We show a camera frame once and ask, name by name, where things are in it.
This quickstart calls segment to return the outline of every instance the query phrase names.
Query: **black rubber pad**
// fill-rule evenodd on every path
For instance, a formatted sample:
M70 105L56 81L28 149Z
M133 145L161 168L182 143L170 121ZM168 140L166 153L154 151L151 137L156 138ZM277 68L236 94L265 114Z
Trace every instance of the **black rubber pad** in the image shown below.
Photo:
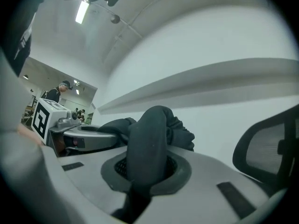
M71 163L71 164L67 164L67 165L63 165L62 168L64 169L64 171L69 171L75 168L79 168L84 166L83 163L81 162L75 162L75 163Z
M247 217L256 210L232 183L222 182L217 184L217 187L240 219Z

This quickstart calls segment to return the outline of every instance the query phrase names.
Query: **ceiling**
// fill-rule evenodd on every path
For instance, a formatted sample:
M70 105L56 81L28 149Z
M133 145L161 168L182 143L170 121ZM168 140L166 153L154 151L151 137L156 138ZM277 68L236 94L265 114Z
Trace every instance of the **ceiling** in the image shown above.
M76 89L79 90L79 95L82 98L93 99L96 89L76 77L71 77L64 74L44 63L41 63L31 57L27 58L23 69L21 71L20 77L28 75L29 81L44 90L50 90L53 87L57 87L62 81L68 80L71 85L74 86L73 90L68 91L68 94L72 96L77 96ZM80 86L74 84L74 80L80 82Z
M133 47L158 27L194 9L242 5L272 8L268 0L104 0L88 8L82 24L75 22L80 1L46 0L33 24L33 42L85 60L107 74ZM113 24L113 14L121 22Z

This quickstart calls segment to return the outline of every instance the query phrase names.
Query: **ceiling light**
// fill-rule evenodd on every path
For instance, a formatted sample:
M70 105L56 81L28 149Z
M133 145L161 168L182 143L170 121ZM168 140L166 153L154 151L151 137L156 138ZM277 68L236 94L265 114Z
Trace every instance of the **ceiling light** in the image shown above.
M85 13L89 7L89 3L85 1L81 1L80 7L78 9L78 13L76 16L76 22L82 24L82 21L84 19Z

